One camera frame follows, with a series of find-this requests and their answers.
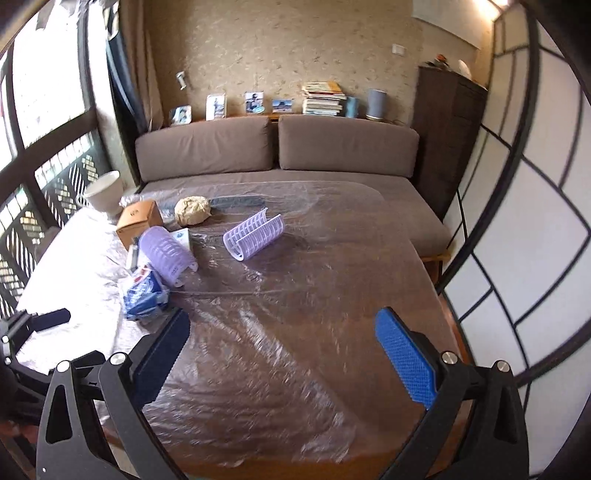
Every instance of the cardboard box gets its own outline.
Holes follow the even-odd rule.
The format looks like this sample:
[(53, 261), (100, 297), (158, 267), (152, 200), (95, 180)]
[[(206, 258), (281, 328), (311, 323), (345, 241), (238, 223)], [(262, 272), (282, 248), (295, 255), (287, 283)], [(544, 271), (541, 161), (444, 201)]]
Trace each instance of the cardboard box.
[(134, 237), (140, 236), (151, 226), (162, 224), (162, 217), (155, 201), (137, 202), (126, 207), (121, 213), (117, 223), (117, 235), (127, 250)]

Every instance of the white cup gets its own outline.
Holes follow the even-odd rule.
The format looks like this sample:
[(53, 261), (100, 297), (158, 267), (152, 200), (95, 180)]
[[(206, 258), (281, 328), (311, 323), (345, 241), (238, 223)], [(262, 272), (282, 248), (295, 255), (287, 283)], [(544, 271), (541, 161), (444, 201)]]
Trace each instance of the white cup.
[(106, 213), (109, 218), (116, 217), (123, 211), (123, 207), (119, 205), (122, 196), (123, 181), (117, 170), (101, 175), (88, 185), (82, 194), (82, 198), (92, 208), (98, 212)]

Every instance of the sofa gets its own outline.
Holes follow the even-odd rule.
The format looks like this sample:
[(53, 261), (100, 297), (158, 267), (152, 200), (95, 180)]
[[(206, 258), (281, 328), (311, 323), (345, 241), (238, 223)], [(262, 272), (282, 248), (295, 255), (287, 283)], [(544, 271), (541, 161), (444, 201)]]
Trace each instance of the sofa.
[(445, 252), (450, 232), (409, 179), (418, 134), (363, 119), (244, 116), (166, 128), (139, 137), (135, 148), (145, 192), (183, 183), (351, 181), (388, 203), (421, 258)]

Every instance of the beige crumpled bag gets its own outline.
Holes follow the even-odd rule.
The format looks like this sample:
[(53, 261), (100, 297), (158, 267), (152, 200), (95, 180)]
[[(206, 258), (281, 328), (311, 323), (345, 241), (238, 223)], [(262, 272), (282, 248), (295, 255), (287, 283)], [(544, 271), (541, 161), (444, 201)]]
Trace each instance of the beige crumpled bag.
[(205, 197), (186, 197), (174, 207), (174, 217), (180, 226), (197, 225), (212, 215)]

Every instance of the wall socket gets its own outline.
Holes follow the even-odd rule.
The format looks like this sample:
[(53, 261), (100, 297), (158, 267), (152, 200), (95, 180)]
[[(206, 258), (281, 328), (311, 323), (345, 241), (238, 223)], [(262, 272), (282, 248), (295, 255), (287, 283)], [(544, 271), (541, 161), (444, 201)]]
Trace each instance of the wall socket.
[(404, 48), (402, 45), (398, 45), (393, 43), (392, 44), (392, 53), (396, 54), (396, 55), (400, 55), (401, 57), (404, 57), (406, 55), (406, 48)]

